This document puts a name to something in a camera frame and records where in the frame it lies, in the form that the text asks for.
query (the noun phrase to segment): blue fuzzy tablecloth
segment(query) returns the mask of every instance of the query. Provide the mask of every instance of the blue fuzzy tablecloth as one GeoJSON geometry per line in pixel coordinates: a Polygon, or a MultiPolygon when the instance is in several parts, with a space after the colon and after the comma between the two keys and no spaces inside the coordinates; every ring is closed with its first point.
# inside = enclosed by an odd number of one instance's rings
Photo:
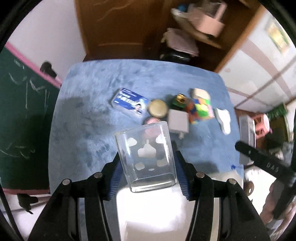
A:
{"type": "Polygon", "coordinates": [[[227,109],[231,133],[224,135],[213,118],[190,125],[189,134],[175,139],[185,160],[197,171],[228,172],[239,166],[239,153],[234,145],[239,129],[222,78],[200,68],[152,60],[103,60],[71,67],[60,90],[49,140],[49,183],[51,193],[65,178],[86,179],[113,160],[117,147],[113,133],[141,125],[113,109],[110,101],[125,87],[148,99],[169,101],[178,93],[190,96],[190,89],[206,90],[212,107],[227,109]]]}

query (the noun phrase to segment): screw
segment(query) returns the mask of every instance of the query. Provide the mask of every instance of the screw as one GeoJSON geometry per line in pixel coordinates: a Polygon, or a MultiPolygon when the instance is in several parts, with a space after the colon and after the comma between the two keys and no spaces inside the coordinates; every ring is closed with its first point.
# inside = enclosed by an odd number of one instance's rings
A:
{"type": "Polygon", "coordinates": [[[228,181],[229,181],[232,185],[234,185],[234,184],[237,183],[237,181],[236,181],[235,179],[233,179],[233,178],[228,179],[228,181]]]}
{"type": "Polygon", "coordinates": [[[101,178],[103,176],[103,173],[101,173],[101,172],[96,172],[95,174],[94,174],[94,177],[95,178],[101,178]]]}
{"type": "Polygon", "coordinates": [[[196,176],[199,178],[203,178],[203,177],[205,177],[205,174],[203,172],[197,172],[196,176]]]}
{"type": "Polygon", "coordinates": [[[62,184],[66,186],[66,185],[68,185],[70,182],[71,182],[70,179],[64,179],[63,182],[62,182],[62,184]]]}

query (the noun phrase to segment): pink box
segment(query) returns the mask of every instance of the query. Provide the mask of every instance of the pink box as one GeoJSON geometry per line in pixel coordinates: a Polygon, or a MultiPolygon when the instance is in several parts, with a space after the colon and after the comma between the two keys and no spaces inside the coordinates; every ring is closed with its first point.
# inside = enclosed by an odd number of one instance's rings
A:
{"type": "Polygon", "coordinates": [[[226,8],[226,3],[221,2],[221,6],[217,10],[215,16],[211,17],[204,13],[202,8],[190,5],[188,8],[188,20],[196,30],[218,37],[224,27],[224,24],[220,22],[220,19],[226,8]]]}

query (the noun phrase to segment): chalkboard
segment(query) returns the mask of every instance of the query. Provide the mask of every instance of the chalkboard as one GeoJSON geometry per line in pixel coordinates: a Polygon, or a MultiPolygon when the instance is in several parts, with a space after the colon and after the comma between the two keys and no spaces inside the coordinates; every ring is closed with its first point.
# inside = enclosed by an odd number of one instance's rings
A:
{"type": "Polygon", "coordinates": [[[6,48],[0,53],[0,182],[3,188],[44,190],[49,134],[59,89],[6,48]]]}

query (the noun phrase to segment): person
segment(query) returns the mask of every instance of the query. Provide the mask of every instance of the person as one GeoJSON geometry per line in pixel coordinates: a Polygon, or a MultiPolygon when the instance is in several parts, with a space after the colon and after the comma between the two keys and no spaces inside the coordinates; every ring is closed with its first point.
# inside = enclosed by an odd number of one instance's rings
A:
{"type": "Polygon", "coordinates": [[[142,114],[142,106],[141,104],[136,104],[134,111],[136,111],[138,114],[142,114]]]}
{"type": "MultiPolygon", "coordinates": [[[[265,226],[268,226],[268,224],[271,223],[274,218],[272,213],[276,206],[275,201],[273,200],[274,184],[275,182],[269,188],[270,193],[266,198],[265,205],[263,206],[262,213],[260,214],[260,218],[262,219],[265,226]]],[[[283,214],[280,216],[280,220],[282,220],[282,222],[278,223],[277,226],[274,225],[268,232],[271,241],[276,241],[283,234],[293,219],[295,213],[296,201],[294,197],[293,201],[287,206],[283,214]]]]}

